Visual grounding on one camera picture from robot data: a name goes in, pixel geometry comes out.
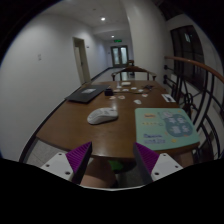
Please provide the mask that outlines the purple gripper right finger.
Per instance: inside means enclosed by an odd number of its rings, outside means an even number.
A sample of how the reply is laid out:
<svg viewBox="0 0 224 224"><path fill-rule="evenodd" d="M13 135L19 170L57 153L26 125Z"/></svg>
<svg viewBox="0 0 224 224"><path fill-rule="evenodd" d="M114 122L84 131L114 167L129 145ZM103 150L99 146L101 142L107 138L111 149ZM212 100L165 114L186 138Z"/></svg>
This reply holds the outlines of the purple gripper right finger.
<svg viewBox="0 0 224 224"><path fill-rule="evenodd" d="M144 184L149 184L182 169L167 153L158 154L139 143L133 145L133 153Z"/></svg>

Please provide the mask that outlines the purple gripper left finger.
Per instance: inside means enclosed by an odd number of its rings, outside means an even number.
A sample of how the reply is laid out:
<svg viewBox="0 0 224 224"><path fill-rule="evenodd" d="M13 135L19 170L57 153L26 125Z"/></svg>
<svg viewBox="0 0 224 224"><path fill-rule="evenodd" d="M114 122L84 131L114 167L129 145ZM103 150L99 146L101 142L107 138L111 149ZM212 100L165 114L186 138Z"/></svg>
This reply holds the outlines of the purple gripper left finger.
<svg viewBox="0 0 224 224"><path fill-rule="evenodd" d="M80 184L92 153L92 143L85 143L68 153L59 152L42 169L75 184Z"/></svg>

